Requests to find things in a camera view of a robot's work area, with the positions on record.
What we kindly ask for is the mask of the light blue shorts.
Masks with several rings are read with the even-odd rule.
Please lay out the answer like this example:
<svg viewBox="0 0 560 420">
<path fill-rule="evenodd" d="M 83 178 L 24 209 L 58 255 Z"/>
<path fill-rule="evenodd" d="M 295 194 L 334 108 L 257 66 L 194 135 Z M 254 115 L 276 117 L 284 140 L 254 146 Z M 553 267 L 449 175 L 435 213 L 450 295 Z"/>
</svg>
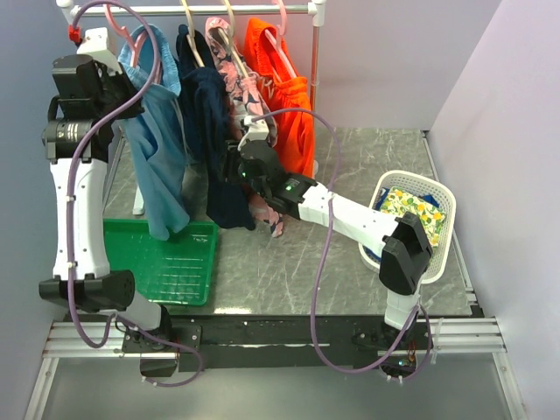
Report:
<svg viewBox="0 0 560 420">
<path fill-rule="evenodd" d="M 128 45 L 122 48 L 118 60 L 133 86 L 139 89 L 147 81 L 153 54 L 158 51 L 160 77 L 143 95 L 144 112 L 123 120 L 121 127 L 129 142 L 150 234 L 166 241 L 190 220 L 182 197 L 183 177 L 190 157 L 179 106 L 181 82 L 176 60 L 165 35 L 155 25 L 150 28 L 156 42 L 144 41 L 137 64 L 130 65 L 132 51 Z"/>
</svg>

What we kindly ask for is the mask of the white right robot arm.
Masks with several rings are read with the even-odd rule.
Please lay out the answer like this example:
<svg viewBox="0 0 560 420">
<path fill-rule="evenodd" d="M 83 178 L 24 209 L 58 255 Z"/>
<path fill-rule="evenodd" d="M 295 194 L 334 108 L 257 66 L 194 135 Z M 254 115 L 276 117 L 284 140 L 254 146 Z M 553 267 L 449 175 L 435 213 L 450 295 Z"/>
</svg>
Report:
<svg viewBox="0 0 560 420">
<path fill-rule="evenodd" d="M 312 178 L 287 172 L 265 141 L 228 140 L 226 147 L 227 181 L 252 187 L 277 213 L 331 228 L 380 258 L 379 278 L 388 290 L 383 338 L 396 349 L 411 342 L 414 329 L 409 315 L 419 303 L 421 277 L 433 255 L 419 217 L 376 211 Z"/>
</svg>

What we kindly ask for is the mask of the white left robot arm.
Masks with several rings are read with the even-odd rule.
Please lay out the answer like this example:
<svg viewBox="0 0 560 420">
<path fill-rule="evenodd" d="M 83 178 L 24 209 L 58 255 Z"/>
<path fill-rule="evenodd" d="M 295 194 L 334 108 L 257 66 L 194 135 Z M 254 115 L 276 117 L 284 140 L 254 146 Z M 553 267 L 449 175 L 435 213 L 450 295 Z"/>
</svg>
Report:
<svg viewBox="0 0 560 420">
<path fill-rule="evenodd" d="M 42 133 L 56 191 L 58 240 L 52 276 L 38 292 L 68 308 L 80 335 L 85 332 L 79 314 L 101 314 L 107 326 L 121 322 L 128 334 L 161 352 L 174 340 L 169 313 L 136 290 L 130 270 L 111 269 L 103 233 L 112 124 L 138 116 L 141 101 L 107 28 L 71 27 L 69 37 L 78 49 L 52 63 L 58 93 Z"/>
</svg>

